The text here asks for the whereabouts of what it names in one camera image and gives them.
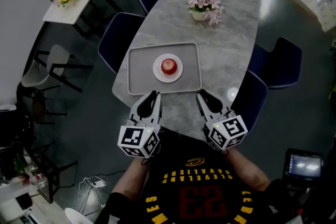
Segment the dark gray floor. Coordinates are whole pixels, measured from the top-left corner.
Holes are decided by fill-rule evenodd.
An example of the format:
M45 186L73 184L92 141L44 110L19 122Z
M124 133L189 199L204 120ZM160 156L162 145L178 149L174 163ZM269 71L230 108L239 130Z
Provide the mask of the dark gray floor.
M103 5L102 0L94 1ZM115 1L126 12L143 14L137 0ZM260 0L256 42L272 50L278 37L286 37L302 49L300 81L291 88L270 91L255 129L239 146L271 179L281 176L285 152L289 147L326 154L331 147L335 127L334 114L328 102L333 78L329 53L331 37L323 33L319 23L291 0ZM78 183L84 177L125 169L130 161L117 148L119 127L127 118L129 108L111 92L115 75L97 55L98 41L96 37L83 39L70 26L51 24L40 42L43 50L60 44L76 55L81 63L94 65L92 71L70 70L66 74L70 81L83 88L83 93L63 86L47 94L54 98L48 100L49 110L65 111L68 115L55 118L55 126L36 127L36 144L56 140L56 147L49 153L57 164L79 162L76 187L60 189L55 195L55 201L63 208L76 205ZM75 172L74 168L65 171L61 184L71 185ZM108 182L104 188L107 192L120 175L104 177ZM85 187L82 201L87 191Z

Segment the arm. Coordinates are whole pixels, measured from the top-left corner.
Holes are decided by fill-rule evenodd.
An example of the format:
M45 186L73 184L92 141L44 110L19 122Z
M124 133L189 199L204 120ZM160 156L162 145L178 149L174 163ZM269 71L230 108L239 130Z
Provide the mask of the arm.
M224 159L231 165L235 174L249 187L255 190L264 191L270 181L265 173L253 162L245 158L237 149L230 148L229 154Z
M141 158L134 158L126 172L119 179L112 193L121 193L130 201L136 201L143 188L149 164L142 165Z

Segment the marble table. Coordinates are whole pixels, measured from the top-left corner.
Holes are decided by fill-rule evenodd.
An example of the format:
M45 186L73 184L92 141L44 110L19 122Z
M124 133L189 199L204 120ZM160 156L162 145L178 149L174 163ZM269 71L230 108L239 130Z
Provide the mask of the marble table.
M186 0L158 0L130 48L173 42L197 43L202 88L219 94L231 104L227 92L233 87L239 89L254 47L259 0L222 0L222 5L222 22L210 27L192 19ZM131 107L139 96L128 94L127 65L128 54L121 64L112 92ZM162 102L162 126L205 140L202 131L205 121L196 103L196 92L167 93Z

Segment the screen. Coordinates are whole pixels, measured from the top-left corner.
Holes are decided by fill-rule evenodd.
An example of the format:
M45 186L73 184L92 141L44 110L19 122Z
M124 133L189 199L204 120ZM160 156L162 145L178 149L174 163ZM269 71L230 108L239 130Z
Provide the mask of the screen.
M320 157L291 154L288 173L295 176L317 178L321 176L321 166Z

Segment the wall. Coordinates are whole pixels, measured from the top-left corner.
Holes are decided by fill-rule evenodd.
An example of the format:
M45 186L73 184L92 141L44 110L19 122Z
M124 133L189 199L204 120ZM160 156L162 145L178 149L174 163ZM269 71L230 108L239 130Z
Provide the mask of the wall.
M0 0L0 104L16 101L16 87L49 6L49 0Z

